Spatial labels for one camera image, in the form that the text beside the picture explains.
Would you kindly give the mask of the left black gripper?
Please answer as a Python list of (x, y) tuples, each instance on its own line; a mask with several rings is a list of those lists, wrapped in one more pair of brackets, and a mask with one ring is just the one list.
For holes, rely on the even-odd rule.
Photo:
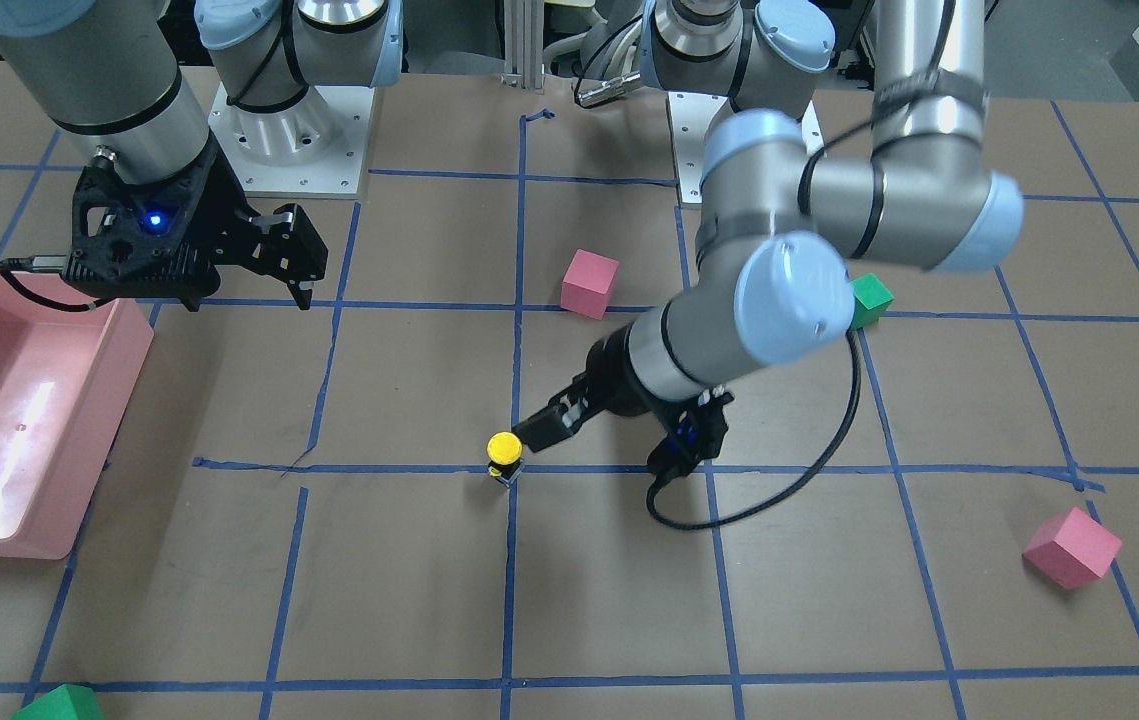
[(726, 406), (734, 393), (726, 386), (700, 388), (683, 400), (653, 395), (639, 382), (626, 352), (624, 332), (611, 333), (589, 347), (583, 373), (570, 387), (551, 396), (536, 414), (511, 428), (515, 437), (540, 455), (577, 436), (583, 425), (598, 414), (652, 415), (664, 432), (647, 457), (647, 469), (656, 480), (687, 477), (700, 463), (716, 459), (723, 450), (729, 425)]

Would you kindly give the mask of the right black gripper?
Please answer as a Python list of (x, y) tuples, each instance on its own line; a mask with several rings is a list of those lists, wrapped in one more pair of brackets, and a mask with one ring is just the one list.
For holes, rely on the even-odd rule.
[(124, 154), (106, 145), (83, 167), (63, 283), (95, 298), (197, 306), (220, 288), (221, 265), (240, 265), (284, 283), (301, 311), (312, 306), (330, 259), (321, 234), (298, 202), (255, 214), (216, 137), (166, 179), (131, 185), (122, 169)]

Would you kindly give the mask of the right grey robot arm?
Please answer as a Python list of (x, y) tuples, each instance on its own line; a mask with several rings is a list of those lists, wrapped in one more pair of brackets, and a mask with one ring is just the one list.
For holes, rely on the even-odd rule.
[[(198, 1), (233, 141), (274, 167), (335, 142), (325, 85), (394, 85), (400, 1)], [(0, 55), (54, 124), (83, 146), (69, 251), (0, 261), (22, 298), (89, 313), (120, 298), (195, 311), (221, 265), (282, 283), (312, 304), (328, 249), (308, 211), (263, 214), (186, 81), (150, 1), (0, 1)]]

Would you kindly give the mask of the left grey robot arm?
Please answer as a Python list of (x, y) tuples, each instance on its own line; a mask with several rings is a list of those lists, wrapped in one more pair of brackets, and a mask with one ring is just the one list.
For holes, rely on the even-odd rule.
[(598, 414), (652, 414), (669, 471), (723, 437), (726, 384), (844, 336), (845, 264), (988, 272), (1021, 234), (1023, 195), (986, 167), (985, 6), (877, 1), (871, 152), (810, 152), (798, 118), (834, 28), (810, 1), (647, 1), (645, 85), (724, 97), (703, 141), (697, 281), (589, 350), (583, 373), (515, 425), (532, 455)]

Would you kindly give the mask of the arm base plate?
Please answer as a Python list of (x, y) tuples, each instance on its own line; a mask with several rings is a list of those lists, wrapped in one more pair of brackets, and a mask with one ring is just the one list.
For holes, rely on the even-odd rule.
[(784, 111), (732, 111), (724, 97), (667, 95), (671, 147), (683, 208), (769, 205), (796, 187), (798, 167), (822, 145), (813, 104)]
[(257, 114), (232, 108), (220, 85), (208, 126), (245, 195), (355, 201), (363, 190), (377, 101), (374, 88), (318, 85), (293, 108)]

